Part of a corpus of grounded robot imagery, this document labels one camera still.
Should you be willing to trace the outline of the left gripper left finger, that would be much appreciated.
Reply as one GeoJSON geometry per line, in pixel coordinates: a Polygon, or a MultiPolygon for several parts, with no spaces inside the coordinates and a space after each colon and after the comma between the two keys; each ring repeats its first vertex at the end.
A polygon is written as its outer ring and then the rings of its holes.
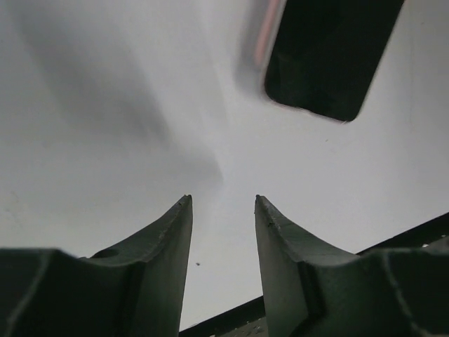
{"type": "Polygon", "coordinates": [[[97,252],[1,250],[2,336],[176,336],[192,237],[192,198],[97,252]]]}

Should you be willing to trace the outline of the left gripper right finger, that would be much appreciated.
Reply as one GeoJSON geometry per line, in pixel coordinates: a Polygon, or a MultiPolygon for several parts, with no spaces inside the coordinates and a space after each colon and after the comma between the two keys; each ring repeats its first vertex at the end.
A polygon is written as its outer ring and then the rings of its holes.
{"type": "Polygon", "coordinates": [[[255,200],[255,230],[270,336],[447,336],[448,238],[356,255],[255,200]],[[306,303],[302,268],[316,273],[322,308],[306,303]]]}

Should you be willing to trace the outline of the black smartphone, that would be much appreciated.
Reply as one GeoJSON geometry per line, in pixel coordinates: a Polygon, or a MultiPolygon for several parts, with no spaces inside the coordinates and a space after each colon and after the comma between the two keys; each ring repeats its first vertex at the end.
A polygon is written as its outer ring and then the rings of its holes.
{"type": "Polygon", "coordinates": [[[276,103],[355,120],[402,1],[287,1],[264,79],[276,103]]]}

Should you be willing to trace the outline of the pink phone case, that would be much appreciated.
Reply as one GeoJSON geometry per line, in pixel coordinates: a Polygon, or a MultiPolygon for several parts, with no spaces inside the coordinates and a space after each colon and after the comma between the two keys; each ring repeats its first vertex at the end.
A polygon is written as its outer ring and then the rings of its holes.
{"type": "Polygon", "coordinates": [[[262,90],[286,1],[250,1],[241,41],[239,74],[252,90],[262,90]]]}

